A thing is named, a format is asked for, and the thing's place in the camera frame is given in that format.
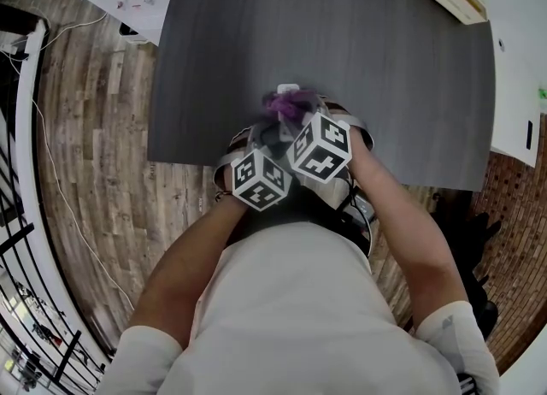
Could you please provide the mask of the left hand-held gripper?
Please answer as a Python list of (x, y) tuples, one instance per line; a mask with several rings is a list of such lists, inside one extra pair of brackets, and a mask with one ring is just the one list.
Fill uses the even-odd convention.
[(245, 128), (231, 142), (232, 194), (262, 212), (287, 198), (294, 179), (285, 152), (291, 136), (279, 121)]

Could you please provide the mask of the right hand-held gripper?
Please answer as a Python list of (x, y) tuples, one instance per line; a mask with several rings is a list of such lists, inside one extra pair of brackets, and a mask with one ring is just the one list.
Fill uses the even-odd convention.
[(315, 93), (311, 107), (312, 112), (301, 111), (295, 116), (294, 125), (302, 131), (289, 146), (286, 156), (294, 172), (327, 184), (352, 158), (350, 125), (328, 117), (326, 96)]

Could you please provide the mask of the person's right hand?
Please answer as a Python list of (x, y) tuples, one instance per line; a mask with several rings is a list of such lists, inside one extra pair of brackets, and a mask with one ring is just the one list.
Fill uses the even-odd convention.
[(365, 146), (369, 151), (373, 149), (374, 140), (364, 121), (351, 114), (346, 108), (338, 103), (327, 101), (326, 107), (329, 115), (334, 121), (342, 121), (350, 126), (350, 136), (355, 139), (358, 144)]

